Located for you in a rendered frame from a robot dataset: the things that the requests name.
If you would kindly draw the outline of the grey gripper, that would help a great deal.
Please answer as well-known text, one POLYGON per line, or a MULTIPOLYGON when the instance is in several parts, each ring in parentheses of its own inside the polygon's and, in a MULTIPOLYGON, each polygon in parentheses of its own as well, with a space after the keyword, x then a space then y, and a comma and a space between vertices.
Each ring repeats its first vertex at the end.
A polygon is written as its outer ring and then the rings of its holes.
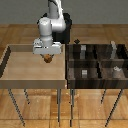
POLYGON ((46 46, 39 38, 35 39, 33 42, 33 53, 34 54, 60 54, 62 51, 62 44, 60 42, 54 42, 50 46, 46 46))

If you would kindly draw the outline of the brown loaf of bread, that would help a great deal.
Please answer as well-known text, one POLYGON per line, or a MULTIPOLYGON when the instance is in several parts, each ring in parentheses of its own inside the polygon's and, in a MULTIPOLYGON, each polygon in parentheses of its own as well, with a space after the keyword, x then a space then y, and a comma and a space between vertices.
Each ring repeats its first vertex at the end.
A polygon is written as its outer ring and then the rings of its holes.
POLYGON ((46 63, 50 63, 50 62, 52 61, 52 58, 53 58, 53 56, 51 56, 51 55, 46 55, 46 56, 44 57, 44 61, 45 61, 46 63))

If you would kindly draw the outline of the dark wooden compartment bin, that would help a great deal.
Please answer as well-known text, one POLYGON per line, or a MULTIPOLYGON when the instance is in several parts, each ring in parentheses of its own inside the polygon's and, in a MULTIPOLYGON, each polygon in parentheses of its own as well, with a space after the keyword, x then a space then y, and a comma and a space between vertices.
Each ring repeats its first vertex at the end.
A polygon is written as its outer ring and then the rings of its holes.
POLYGON ((111 59, 111 44, 68 44, 66 46, 66 80, 68 89, 128 89, 128 50, 116 45, 111 59), (81 45, 86 45, 85 59, 80 59, 81 45), (113 77, 113 68, 121 68, 119 78, 113 77), (87 77, 82 77, 87 70, 87 77))

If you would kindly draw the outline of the light wooden bin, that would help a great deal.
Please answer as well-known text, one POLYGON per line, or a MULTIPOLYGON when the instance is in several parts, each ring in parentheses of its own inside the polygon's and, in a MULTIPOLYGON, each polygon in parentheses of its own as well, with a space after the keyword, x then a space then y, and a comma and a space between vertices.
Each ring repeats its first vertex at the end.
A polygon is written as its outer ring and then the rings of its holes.
POLYGON ((7 45, 0 58, 0 89, 64 89, 65 46, 46 63, 30 44, 7 45))

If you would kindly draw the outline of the grey milk carton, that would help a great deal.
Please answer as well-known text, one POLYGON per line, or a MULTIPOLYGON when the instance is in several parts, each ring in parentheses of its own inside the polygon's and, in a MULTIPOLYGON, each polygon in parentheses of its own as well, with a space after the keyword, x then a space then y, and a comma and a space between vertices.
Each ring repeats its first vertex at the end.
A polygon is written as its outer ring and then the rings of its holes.
POLYGON ((85 59, 86 45, 81 45, 80 59, 85 59))

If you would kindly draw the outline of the small grey box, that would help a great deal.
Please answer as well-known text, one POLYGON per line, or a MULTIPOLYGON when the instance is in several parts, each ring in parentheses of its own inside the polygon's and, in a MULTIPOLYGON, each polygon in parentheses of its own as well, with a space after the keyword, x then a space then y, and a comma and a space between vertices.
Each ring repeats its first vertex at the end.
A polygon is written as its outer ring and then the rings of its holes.
POLYGON ((82 70, 82 77, 83 78, 86 78, 87 77, 87 70, 82 70))

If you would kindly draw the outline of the grey metal table leg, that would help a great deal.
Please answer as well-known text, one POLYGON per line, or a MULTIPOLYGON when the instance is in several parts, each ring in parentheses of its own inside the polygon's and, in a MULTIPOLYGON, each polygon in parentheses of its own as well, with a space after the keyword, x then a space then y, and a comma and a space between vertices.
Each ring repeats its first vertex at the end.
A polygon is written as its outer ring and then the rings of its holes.
POLYGON ((72 120, 73 120, 73 107, 74 107, 74 89, 71 89, 71 121, 70 121, 71 127, 72 127, 72 120))
POLYGON ((9 95, 10 95, 10 97, 11 97, 11 100, 12 100, 12 102, 13 102, 13 105, 15 106, 15 109, 16 109, 16 112, 17 112, 17 114, 18 114, 18 116, 19 116, 19 119, 20 119, 20 121, 22 122, 22 125, 25 127, 24 119, 23 119, 23 117, 22 117, 22 115, 21 115, 21 112, 20 112, 20 110, 19 110, 19 107, 18 107, 18 105, 17 105, 17 102, 16 102, 16 100, 15 100, 15 97, 14 97, 14 95, 13 95, 12 90, 11 90, 11 89, 8 89, 8 93, 9 93, 9 95))
POLYGON ((101 97, 101 104, 104 101, 104 97, 105 97, 106 92, 107 92, 107 89, 104 89, 104 92, 103 92, 102 97, 101 97))
POLYGON ((112 117, 112 115, 113 115, 113 113, 114 113, 114 111, 115 111, 115 109, 116 109, 116 107, 118 105, 118 102, 119 102, 119 100, 120 100, 120 98, 122 96, 122 93, 123 93, 123 89, 120 89, 119 94, 117 96, 117 99, 116 99, 115 103, 113 104, 113 107, 112 107, 112 109, 111 109, 111 111, 109 113, 109 116, 108 116, 107 120, 106 120, 105 127, 108 126, 108 124, 109 124, 109 122, 111 120, 111 117, 112 117))
POLYGON ((61 89, 57 89, 57 104, 58 104, 58 124, 59 124, 59 127, 60 127, 61 89))
POLYGON ((26 97, 27 103, 28 103, 28 104, 30 104, 30 100, 29 100, 29 98, 28 98, 27 89, 24 89, 24 94, 25 94, 25 97, 26 97))

